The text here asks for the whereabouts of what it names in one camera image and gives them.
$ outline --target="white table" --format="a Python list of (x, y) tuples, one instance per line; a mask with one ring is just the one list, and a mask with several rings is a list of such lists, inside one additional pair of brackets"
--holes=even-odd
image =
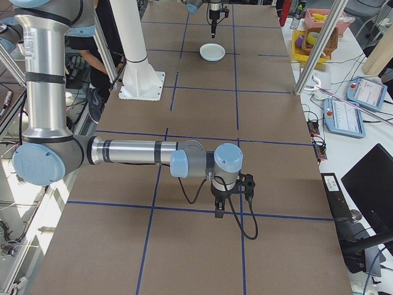
[[(290, 57), (292, 56), (292, 49), (291, 49), (292, 30), (289, 29), (291, 21), (292, 19), (287, 19), (285, 27), (282, 28), (282, 34), (286, 41), (288, 54)], [(299, 30), (303, 30), (303, 22), (300, 24)], [(344, 36), (342, 38), (339, 38), (338, 48), (332, 54), (331, 62), (333, 61), (341, 62), (341, 61), (350, 60), (359, 57), (360, 55), (362, 55), (362, 53), (363, 51), (360, 48), (359, 44), (357, 43), (354, 35), (352, 34), (352, 32), (350, 32), (349, 29), (347, 29), (344, 32)], [(366, 58), (364, 58), (364, 55), (360, 56), (360, 58), (358, 59), (359, 62), (364, 62), (365, 60)], [(292, 58), (292, 62), (293, 62), (292, 63), (293, 71), (294, 72), (299, 71), (301, 64), (296, 63), (296, 61), (293, 58)], [(337, 92), (337, 95), (345, 98), (345, 91), (349, 87), (350, 82), (344, 82), (342, 83), (341, 86), (340, 84), (333, 85), (333, 83), (340, 82), (343, 80), (350, 80), (353, 72), (356, 69), (357, 70), (355, 71), (355, 74), (353, 76), (355, 77), (365, 76), (361, 68), (362, 66), (360, 65), (359, 67), (357, 67), (359, 62), (357, 62), (356, 60), (351, 60), (345, 63), (325, 64), (326, 71), (330, 72), (330, 80), (332, 83), (331, 91), (333, 93)], [(392, 101), (391, 97), (388, 94), (386, 96), (388, 96), (385, 98), (386, 100)], [(318, 118), (322, 118), (322, 109), (318, 108), (315, 104), (313, 104), (310, 101), (310, 98), (311, 98), (311, 94), (308, 92), (303, 92), (301, 95), (302, 103), (307, 104), (310, 107), (310, 110), (318, 115)], [(382, 107), (382, 111), (393, 114), (393, 105), (384, 103)], [(365, 114), (362, 114), (362, 116), (363, 116), (363, 120), (370, 120), (370, 121), (375, 120), (374, 118)], [(383, 114), (381, 114), (380, 116), (386, 118), (391, 117)], [(392, 127), (389, 127), (383, 123), (377, 123), (377, 124), (365, 123), (365, 131), (366, 131), (365, 138), (356, 139), (348, 136), (329, 133), (329, 131), (327, 131), (327, 129), (325, 128), (324, 138), (327, 145), (328, 160), (322, 161), (319, 166), (319, 169), (321, 173), (334, 172), (336, 174), (340, 187), (343, 190), (344, 196), (346, 197), (346, 201), (350, 209), (356, 209), (356, 206), (354, 202), (351, 200), (351, 198), (349, 197), (348, 193), (345, 191), (344, 185), (341, 182), (341, 177), (343, 177), (377, 143), (381, 143), (385, 147), (385, 149), (390, 154), (393, 155), (393, 128)], [(361, 220), (361, 223), (365, 228), (370, 227), (367, 221), (364, 219)], [(372, 230), (367, 230), (367, 231), (370, 235), (375, 234), (374, 231)], [(384, 265), (393, 268), (393, 257), (388, 253), (388, 251), (384, 251), (383, 254), (387, 258), (387, 261), (384, 263)], [(382, 281), (382, 283), (378, 284), (376, 286), (376, 289), (378, 291), (385, 291), (393, 294), (393, 272), (384, 269), (381, 269), (381, 272), (382, 272), (382, 278), (380, 278), (380, 281)], [(353, 291), (362, 292), (363, 285), (367, 275), (364, 273), (351, 274), (349, 272), (348, 274), (351, 279)]]

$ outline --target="grid line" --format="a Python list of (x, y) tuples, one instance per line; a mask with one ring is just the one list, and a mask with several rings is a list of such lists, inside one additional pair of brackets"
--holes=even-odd
[[(177, 22), (152, 22), (152, 21), (142, 21), (141, 23), (156, 23), (161, 25), (184, 25), (185, 23)], [(189, 23), (192, 26), (209, 26), (207, 23)], [(234, 26), (235, 28), (261, 28), (261, 29), (281, 29), (280, 26), (246, 26), (246, 25), (220, 25), (220, 26)]]
[(236, 129), (240, 129), (239, 122), (239, 101), (238, 101), (238, 74), (236, 72), (236, 42), (235, 42), (235, 7), (232, 6), (232, 33), (233, 33), (233, 63), (235, 69), (235, 100), (236, 100)]
[[(240, 140), (238, 138), (238, 147), (240, 148)], [(244, 218), (243, 218), (243, 194), (239, 195), (240, 203), (240, 224), (244, 230)], [(247, 295), (247, 276), (246, 276), (246, 248), (244, 247), (244, 236), (241, 235), (241, 264), (243, 271), (243, 295)]]
[[(123, 203), (106, 203), (106, 202), (92, 202), (92, 201), (80, 201), (80, 200), (69, 200), (69, 204), (78, 205), (93, 205), (93, 206), (110, 206), (110, 207), (128, 207), (135, 209), (151, 209), (151, 206), (147, 205), (135, 205), (135, 204), (123, 204)], [(206, 213), (214, 214), (214, 210), (203, 210), (203, 209), (193, 209), (193, 208), (176, 208), (176, 207), (165, 207), (165, 206), (154, 206), (155, 210), (167, 210), (167, 211), (183, 211), (183, 212), (194, 212), (194, 213)], [(225, 215), (231, 215), (232, 212), (225, 211)], [(251, 213), (244, 212), (236, 213), (236, 215), (252, 216)], [(333, 218), (325, 217), (312, 217), (312, 216), (294, 216), (294, 215), (281, 215), (281, 214), (265, 214), (265, 213), (254, 213), (256, 217), (264, 218), (279, 218), (279, 219), (298, 219), (298, 220), (310, 220), (310, 221), (334, 221)]]
[[(168, 128), (165, 130), (165, 141), (166, 141), (167, 136), (168, 136)], [(161, 171), (162, 171), (162, 166), (160, 166), (158, 168), (157, 180), (155, 183), (154, 196), (153, 196), (153, 201), (152, 201), (152, 208), (150, 209), (149, 224), (147, 226), (146, 239), (145, 239), (145, 244), (144, 244), (144, 248), (143, 248), (141, 267), (139, 269), (138, 283), (136, 285), (135, 295), (139, 295), (139, 291), (141, 289), (143, 268), (144, 268), (144, 264), (145, 264), (146, 254), (147, 254), (147, 247), (149, 246), (150, 230), (152, 228), (152, 223), (153, 223), (154, 206), (155, 206), (155, 201), (157, 199), (158, 184), (160, 183)]]
[[(138, 132), (124, 132), (124, 131), (112, 131), (112, 130), (96, 130), (96, 133), (112, 133), (112, 134), (125, 134), (125, 135), (141, 135), (141, 136), (160, 136), (165, 137), (165, 134), (156, 133), (138, 133)], [(168, 138), (187, 138), (187, 139), (197, 139), (197, 140), (216, 140), (216, 141), (234, 141), (235, 138), (214, 138), (214, 137), (203, 137), (203, 136), (186, 136), (186, 135), (172, 135), (167, 134)], [(287, 143), (280, 141), (265, 141), (265, 140), (243, 140), (239, 139), (241, 143), (266, 143), (266, 144), (284, 144), (291, 146), (312, 146), (311, 143)]]

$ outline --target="metal frame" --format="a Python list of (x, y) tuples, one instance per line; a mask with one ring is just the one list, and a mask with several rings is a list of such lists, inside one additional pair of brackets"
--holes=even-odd
[(321, 56), (327, 41), (329, 40), (330, 36), (333, 33), (334, 28), (336, 27), (337, 21), (341, 14), (344, 11), (344, 8), (346, 4), (348, 3), (348, 0), (335, 0), (332, 6), (332, 9), (330, 10), (330, 13), (328, 14), (328, 17), (326, 18), (325, 24), (321, 29), (321, 33), (319, 35), (319, 38), (314, 45), (308, 61), (306, 63), (306, 66), (304, 70), (300, 73), (299, 80), (296, 84), (295, 87), (295, 94), (300, 95), (302, 94), (307, 81), (313, 74), (313, 70), (315, 66), (317, 65), (317, 61), (319, 57)]

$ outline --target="robotic arm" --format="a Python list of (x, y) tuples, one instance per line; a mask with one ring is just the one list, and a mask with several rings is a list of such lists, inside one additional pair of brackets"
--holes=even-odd
[[(183, 1), (189, 14), (195, 14), (198, 9), (202, 6), (203, 0), (185, 0)], [(208, 0), (209, 10), (209, 25), (211, 26), (211, 37), (216, 37), (217, 25), (225, 18), (229, 16), (229, 9), (227, 6), (223, 7), (221, 0)], [(219, 21), (221, 13), (224, 13), (224, 17)]]
[[(251, 175), (239, 173), (243, 153), (234, 144), (225, 143), (215, 151), (205, 151), (196, 141), (120, 141), (73, 135), (66, 127), (64, 35), (94, 35), (93, 1), (11, 2), (15, 4), (15, 18), (23, 27), (29, 106), (29, 127), (23, 132), (23, 145), (13, 156), (20, 177), (45, 186), (83, 165), (153, 163), (169, 165), (174, 177), (210, 180), (216, 199), (216, 217), (224, 215), (225, 199), (230, 194), (253, 197), (255, 183)], [(130, 1), (129, 5), (138, 9), (136, 1)]]

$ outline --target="white pillar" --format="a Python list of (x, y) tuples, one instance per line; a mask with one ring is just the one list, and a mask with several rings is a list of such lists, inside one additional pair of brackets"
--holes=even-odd
[(126, 57), (120, 98), (154, 100), (161, 97), (164, 72), (149, 64), (136, 0), (111, 0), (117, 29)]

